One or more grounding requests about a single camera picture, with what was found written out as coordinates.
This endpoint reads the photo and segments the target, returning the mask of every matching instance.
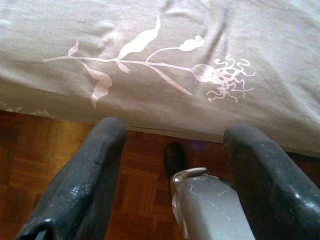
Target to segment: flower stem print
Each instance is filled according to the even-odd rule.
[[[168,75],[166,75],[163,71],[161,71],[157,67],[167,67],[167,68],[187,71],[193,74],[195,79],[198,80],[199,82],[211,82],[213,84],[220,85],[220,87],[217,87],[218,92],[215,92],[214,90],[207,92],[207,95],[209,94],[216,95],[214,98],[211,98],[211,97],[208,98],[210,102],[215,99],[223,99],[226,96],[230,96],[231,98],[235,99],[236,102],[238,102],[238,99],[235,96],[232,96],[230,92],[241,92],[244,98],[246,95],[245,92],[251,91],[253,89],[253,88],[245,89],[245,81],[243,79],[242,80],[237,79],[237,75],[239,74],[243,74],[246,77],[254,76],[255,73],[248,75],[244,72],[243,66],[245,67],[249,66],[250,65],[249,61],[245,59],[241,59],[242,62],[238,62],[236,64],[236,61],[230,58],[229,54],[226,55],[225,57],[226,61],[224,62],[220,62],[219,59],[216,59],[214,61],[214,63],[218,66],[224,65],[218,68],[214,68],[206,64],[197,64],[192,68],[187,68],[187,67],[167,64],[163,62],[162,63],[150,62],[150,59],[154,55],[162,51],[180,50],[183,52],[190,52],[195,50],[196,48],[203,47],[205,44],[205,41],[199,35],[197,35],[194,39],[188,39],[184,41],[184,43],[181,44],[180,46],[166,47],[166,48],[156,50],[151,55],[149,55],[145,61],[123,60],[123,58],[129,55],[130,53],[142,52],[150,42],[156,39],[156,37],[158,36],[160,27],[161,27],[161,21],[159,16],[157,16],[155,27],[153,29],[145,30],[141,32],[140,34],[137,35],[135,39],[125,44],[120,50],[118,57],[116,58],[102,59],[98,57],[73,56],[79,50],[79,42],[76,41],[76,44],[70,48],[66,56],[59,56],[59,57],[44,59],[43,61],[49,62],[49,61],[70,59],[70,60],[75,60],[79,62],[81,65],[83,65],[84,68],[89,73],[89,75],[92,78],[98,80],[91,96],[91,103],[95,110],[97,109],[98,100],[109,93],[109,88],[112,86],[112,79],[106,73],[90,68],[84,61],[97,61],[97,62],[103,62],[103,63],[115,62],[119,67],[119,69],[127,74],[130,74],[131,70],[127,67],[126,64],[143,65],[155,71],[161,78],[163,78],[167,83],[169,83],[171,86],[173,86],[177,90],[192,96],[193,94],[190,91],[188,91],[187,89],[185,89],[184,87],[176,83],[173,79],[171,79]],[[236,89],[238,83],[242,83],[242,89]]]

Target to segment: scratch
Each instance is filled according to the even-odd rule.
[[[216,205],[214,205],[211,201],[207,200],[212,206],[214,206],[216,209],[220,209],[218,208]]]
[[[223,191],[223,192],[220,192],[218,195],[220,196],[220,195],[222,195],[222,194],[224,194],[224,193],[226,193],[226,192],[228,192],[229,191],[229,188],[227,188],[225,191]]]

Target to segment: gray bed sheet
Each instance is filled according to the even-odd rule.
[[[320,155],[318,0],[1,0],[0,109]]]

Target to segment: black shoe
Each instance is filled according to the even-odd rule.
[[[187,168],[187,156],[183,147],[179,143],[169,144],[164,151],[164,170],[169,190],[171,176]]]

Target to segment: parquet floor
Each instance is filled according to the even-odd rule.
[[[11,240],[93,126],[0,111],[0,240]],[[232,181],[222,144],[128,131],[106,240],[183,240],[163,167],[169,143],[190,167]],[[319,185],[319,165],[297,161]]]

